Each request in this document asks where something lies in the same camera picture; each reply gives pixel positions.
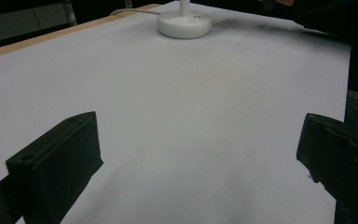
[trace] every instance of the white tabletop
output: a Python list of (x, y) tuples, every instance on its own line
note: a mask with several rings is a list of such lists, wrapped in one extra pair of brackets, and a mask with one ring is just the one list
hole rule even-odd
[(205, 37), (170, 39), (137, 14), (1, 55), (0, 178), (55, 124), (96, 111), (104, 165), (63, 223), (333, 223), (296, 147), (307, 113), (343, 120), (350, 47), (192, 9), (213, 18)]

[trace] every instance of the white lamp base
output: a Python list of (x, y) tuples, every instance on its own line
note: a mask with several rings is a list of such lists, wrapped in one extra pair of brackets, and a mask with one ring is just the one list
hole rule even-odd
[(169, 11), (158, 15), (158, 30), (169, 37), (192, 39), (209, 33), (212, 27), (208, 14), (191, 11), (184, 17), (179, 11)]

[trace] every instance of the cable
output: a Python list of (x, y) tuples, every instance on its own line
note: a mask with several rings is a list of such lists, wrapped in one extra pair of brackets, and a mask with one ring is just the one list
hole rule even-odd
[(132, 0), (125, 0), (124, 5), (126, 8), (132, 8)]
[(40, 20), (39, 20), (39, 18), (37, 17), (36, 12), (34, 12), (34, 9), (31, 8), (31, 10), (32, 10), (32, 13), (34, 14), (34, 18), (35, 18), (36, 21), (37, 21), (37, 26), (38, 26), (39, 30), (41, 30), (41, 29), (42, 29), (42, 26), (40, 25)]
[(160, 12), (157, 12), (157, 11), (141, 10), (141, 9), (136, 9), (136, 8), (123, 8), (123, 9), (118, 9), (118, 10), (115, 10), (115, 11), (111, 12), (109, 14), (109, 16), (113, 16), (113, 15), (116, 15), (116, 14), (118, 14), (120, 12), (125, 12), (125, 11), (142, 12), (142, 13), (155, 14), (155, 15), (160, 14)]

